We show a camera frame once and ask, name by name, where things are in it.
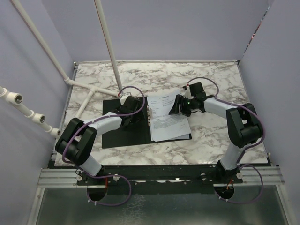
metal frame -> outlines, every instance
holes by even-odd
[[[38,214],[41,208],[45,188],[38,187],[34,196],[33,204],[31,207],[30,215],[27,221],[27,225],[35,225],[38,221]]]
[[[264,185],[282,185],[284,179],[280,168],[277,166],[257,167],[261,173]],[[79,186],[77,185],[76,169],[42,169],[37,187],[38,188],[105,188],[105,185]],[[235,186],[257,186],[261,184],[260,177],[252,168],[245,167],[241,170],[243,183],[234,184]],[[145,182],[143,179],[134,179],[136,182]],[[187,180],[168,180],[170,182],[184,182]],[[215,187],[226,184],[214,184]]]
[[[171,61],[160,61],[160,60],[128,60],[123,62],[186,62],[184,60],[171,60]],[[75,63],[74,73],[73,73],[73,79],[76,76],[78,68],[78,63]],[[64,120],[65,120],[65,113],[66,109],[71,97],[72,93],[72,86],[69,89],[67,102],[65,105],[64,114],[61,118],[61,128],[63,127]],[[55,160],[56,158],[56,151],[53,152],[53,155],[51,157],[51,160]],[[274,166],[259,166],[256,165],[256,168],[260,171],[263,177],[264,185],[276,185],[278,189],[278,195],[280,197],[280,201],[283,206],[283,213],[285,214],[288,224],[295,225],[296,224],[296,217],[293,213],[293,209],[291,207],[291,203],[288,199],[286,190],[285,190],[285,183],[283,176],[281,174],[279,167]],[[254,171],[250,167],[245,167],[243,170],[241,170],[241,173],[243,175],[243,183],[237,184],[235,183],[235,186],[259,186],[260,178],[256,171]],[[45,188],[105,188],[104,185],[94,185],[94,186],[78,186],[77,185],[77,174],[75,174],[75,169],[42,169],[38,185],[37,185],[37,191],[34,198],[34,203],[32,205],[32,209],[30,212],[30,218],[28,220],[28,225],[34,225],[37,222],[38,219],[38,213],[41,207],[43,195]],[[138,184],[143,183],[143,180],[135,180]],[[185,182],[185,180],[171,180],[171,182]],[[214,184],[215,187],[224,186],[225,184]]]
[[[78,63],[110,63],[110,60],[98,60],[98,61],[80,61]],[[235,62],[237,60],[116,60],[117,63],[152,63],[152,62],[162,62],[162,63],[210,63],[210,62]]]

pvc pipe fitting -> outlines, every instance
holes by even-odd
[[[41,124],[45,122],[45,116],[43,114],[34,113],[33,116],[29,116],[27,118],[31,118],[34,123]]]
[[[8,92],[7,91],[4,93],[6,94],[5,101],[8,103],[14,104],[14,105],[19,105],[23,101],[23,96],[19,93],[14,93],[14,92]]]
[[[56,138],[58,138],[61,134],[61,130],[58,128],[53,128],[51,126],[49,126],[50,129],[49,130],[45,130],[46,133],[49,133],[51,136],[54,136]]]
[[[7,89],[0,86],[0,97],[4,96],[6,94],[6,92],[7,92]]]

screw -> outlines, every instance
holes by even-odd
[[[242,179],[242,178],[243,178],[243,174],[241,174],[240,172],[238,172],[238,173],[236,174],[236,177],[237,177],[238,179]]]
[[[120,179],[120,177],[113,177],[114,181],[118,181]]]
[[[205,176],[205,173],[201,173],[200,176]],[[202,180],[206,180],[206,177],[203,177]]]
[[[79,176],[79,175],[76,177],[76,180],[78,180],[78,181],[81,181],[82,179],[83,178],[81,176]]]

white pvc pipe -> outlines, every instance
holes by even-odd
[[[60,130],[53,128],[45,122],[45,116],[39,113],[35,113],[33,110],[27,108],[23,103],[23,96],[18,93],[10,92],[7,89],[0,86],[0,98],[2,98],[7,103],[11,104],[14,108],[19,110],[25,115],[26,118],[30,119],[34,123],[42,127],[45,132],[58,138],[60,135]]]
[[[79,118],[81,116],[81,114],[83,113],[85,107],[87,106],[87,104],[89,103],[90,99],[92,98],[93,94],[95,93],[94,89],[91,89],[87,95],[87,97],[85,98],[85,100],[83,101],[83,103],[81,104],[80,108],[78,109],[75,117]]]
[[[117,61],[116,61],[116,58],[114,56],[113,45],[112,45],[111,38],[109,36],[109,32],[108,32],[108,28],[107,28],[106,19],[105,19],[105,16],[104,16],[104,11],[103,11],[103,8],[102,8],[101,0],[94,0],[94,2],[95,2],[96,10],[97,10],[97,13],[98,13],[99,21],[100,21],[100,24],[101,24],[101,28],[102,28],[102,31],[103,31],[103,35],[104,35],[104,38],[105,38],[105,42],[106,42],[106,46],[107,46],[107,49],[108,49],[109,57],[111,58],[112,69],[113,69],[113,72],[114,72],[114,76],[116,78],[116,82],[117,82],[117,85],[119,87],[119,91],[121,91],[122,83],[121,83],[121,79],[120,79],[120,75],[119,75],[119,71],[118,71]]]
[[[12,2],[14,7],[16,8],[16,10],[19,12],[19,14],[21,15],[21,17],[23,18],[23,20],[25,21],[25,23],[29,27],[29,29],[31,30],[33,35],[36,37],[36,39],[38,40],[38,42],[40,43],[40,45],[44,49],[44,51],[47,53],[47,55],[49,56],[52,63],[55,65],[55,67],[59,71],[60,75],[63,77],[64,81],[67,82],[69,80],[69,77],[67,76],[67,74],[65,73],[63,68],[61,67],[60,63],[57,61],[57,59],[54,56],[53,52],[51,51],[51,49],[49,48],[49,46],[47,45],[47,43],[43,39],[40,32],[37,30],[36,26],[34,25],[33,21],[30,19],[29,15],[26,13],[26,11],[23,8],[22,4],[19,2],[19,0],[10,0],[10,1]]]
[[[5,92],[4,88],[0,86],[0,95],[2,95]]]
[[[118,97],[118,93],[115,92],[115,91],[103,89],[103,88],[100,88],[100,87],[97,87],[97,86],[94,86],[94,85],[91,85],[91,84],[80,83],[80,82],[73,81],[73,80],[69,80],[68,84],[78,86],[78,87],[82,87],[82,88],[87,88],[87,89],[90,89],[90,90],[94,89],[95,91]]]

orange wire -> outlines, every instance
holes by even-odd
[[[107,186],[108,186],[108,179],[107,177],[105,178],[105,188],[107,189]]]
[[[228,185],[230,185],[232,181],[233,181],[233,180],[230,179],[229,183],[227,184],[227,187],[226,187],[227,190],[228,190]]]

